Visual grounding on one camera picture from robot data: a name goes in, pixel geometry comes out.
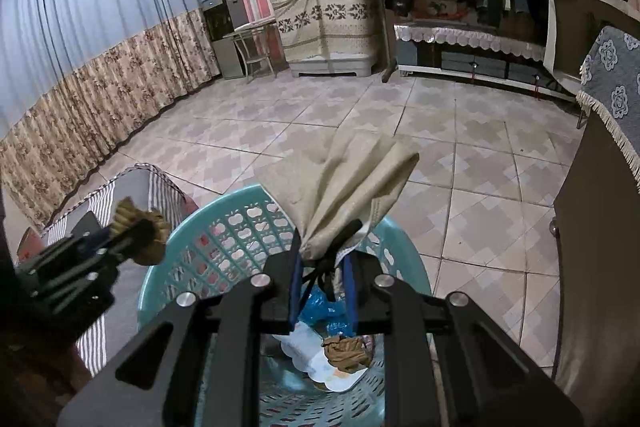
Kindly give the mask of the blue plastic bag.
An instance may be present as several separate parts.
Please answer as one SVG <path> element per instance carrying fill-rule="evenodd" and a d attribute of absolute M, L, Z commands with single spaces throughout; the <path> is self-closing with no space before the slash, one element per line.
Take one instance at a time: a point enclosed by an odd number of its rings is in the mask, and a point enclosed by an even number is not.
<path fill-rule="evenodd" d="M 341 300 L 329 301 L 318 285 L 311 288 L 298 320 L 315 329 L 323 337 L 355 337 L 346 308 Z"/>

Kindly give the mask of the brown wrapper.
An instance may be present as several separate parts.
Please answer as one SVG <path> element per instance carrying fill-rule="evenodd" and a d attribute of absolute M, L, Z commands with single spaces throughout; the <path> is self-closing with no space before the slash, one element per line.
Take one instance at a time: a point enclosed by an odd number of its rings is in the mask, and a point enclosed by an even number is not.
<path fill-rule="evenodd" d="M 369 367 L 373 359 L 373 343 L 367 336 L 326 337 L 322 340 L 322 348 L 329 365 L 348 374 Z"/>

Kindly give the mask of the beige snack packet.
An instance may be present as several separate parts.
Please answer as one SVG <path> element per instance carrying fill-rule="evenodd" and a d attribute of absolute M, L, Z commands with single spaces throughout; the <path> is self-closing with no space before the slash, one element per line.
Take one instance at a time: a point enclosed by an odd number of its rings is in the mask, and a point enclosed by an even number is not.
<path fill-rule="evenodd" d="M 330 244 L 354 222 L 340 251 L 369 233 L 399 198 L 420 160 L 415 147 L 401 140 L 365 130 L 342 130 L 318 146 L 295 156 L 302 176 L 296 198 L 300 254 L 316 261 L 329 253 Z"/>

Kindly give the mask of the teal plastic basket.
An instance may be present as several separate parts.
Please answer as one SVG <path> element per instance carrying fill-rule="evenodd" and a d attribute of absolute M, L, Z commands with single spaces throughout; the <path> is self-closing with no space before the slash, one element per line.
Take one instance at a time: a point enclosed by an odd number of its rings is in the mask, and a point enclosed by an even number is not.
<path fill-rule="evenodd" d="M 201 298 L 224 294 L 262 271 L 266 259 L 290 248 L 294 228 L 257 184 L 221 196 L 182 221 L 165 259 L 148 270 L 138 300 L 147 325 L 184 291 Z M 262 358 L 259 419 L 264 426 L 379 426 L 384 421 L 383 340 L 373 362 L 344 392 L 322 391 L 289 359 Z"/>

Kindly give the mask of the floral curtain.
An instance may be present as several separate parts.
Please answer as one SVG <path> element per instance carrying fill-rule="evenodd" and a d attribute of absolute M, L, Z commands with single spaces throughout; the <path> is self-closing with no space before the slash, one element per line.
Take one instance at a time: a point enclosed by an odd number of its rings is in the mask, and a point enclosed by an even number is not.
<path fill-rule="evenodd" d="M 2 184 L 32 223 L 218 75 L 202 1 L 1 0 Z"/>

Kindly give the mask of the small folding table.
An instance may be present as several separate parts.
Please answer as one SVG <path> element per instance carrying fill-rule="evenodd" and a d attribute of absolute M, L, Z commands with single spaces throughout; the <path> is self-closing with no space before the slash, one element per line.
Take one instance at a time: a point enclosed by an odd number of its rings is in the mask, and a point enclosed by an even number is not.
<path fill-rule="evenodd" d="M 273 18 L 263 18 L 238 26 L 224 37 L 230 39 L 240 55 L 244 77 L 250 83 L 256 76 L 270 74 L 276 77 L 271 59 L 268 31 L 276 22 Z"/>

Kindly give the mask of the low bench with lace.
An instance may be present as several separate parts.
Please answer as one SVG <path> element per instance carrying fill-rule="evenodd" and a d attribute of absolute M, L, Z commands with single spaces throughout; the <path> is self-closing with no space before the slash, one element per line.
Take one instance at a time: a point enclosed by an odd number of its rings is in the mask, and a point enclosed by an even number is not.
<path fill-rule="evenodd" d="M 469 26 L 394 25 L 397 69 L 500 85 L 570 101 L 575 98 L 544 66 L 544 47 Z"/>

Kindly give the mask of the blue patterned sofa cover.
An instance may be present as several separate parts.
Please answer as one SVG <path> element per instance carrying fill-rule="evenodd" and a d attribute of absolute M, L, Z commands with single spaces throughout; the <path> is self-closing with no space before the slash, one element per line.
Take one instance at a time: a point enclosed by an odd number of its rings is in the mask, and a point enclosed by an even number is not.
<path fill-rule="evenodd" d="M 598 114 L 639 185 L 639 39 L 602 28 L 579 68 L 578 104 Z"/>

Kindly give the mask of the grey water dispenser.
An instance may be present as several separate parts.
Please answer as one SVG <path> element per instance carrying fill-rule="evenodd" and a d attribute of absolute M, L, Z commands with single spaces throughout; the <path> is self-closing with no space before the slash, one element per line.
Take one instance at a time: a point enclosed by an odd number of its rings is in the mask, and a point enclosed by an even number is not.
<path fill-rule="evenodd" d="M 204 0 L 201 10 L 221 75 L 228 80 L 245 75 L 232 34 L 248 22 L 243 0 Z"/>

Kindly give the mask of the cloth covered chest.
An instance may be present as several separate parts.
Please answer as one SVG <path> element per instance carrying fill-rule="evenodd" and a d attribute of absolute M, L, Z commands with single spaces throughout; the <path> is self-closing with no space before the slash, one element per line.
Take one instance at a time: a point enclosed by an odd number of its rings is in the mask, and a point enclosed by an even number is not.
<path fill-rule="evenodd" d="M 269 0 L 295 76 L 369 76 L 383 47 L 378 0 Z"/>

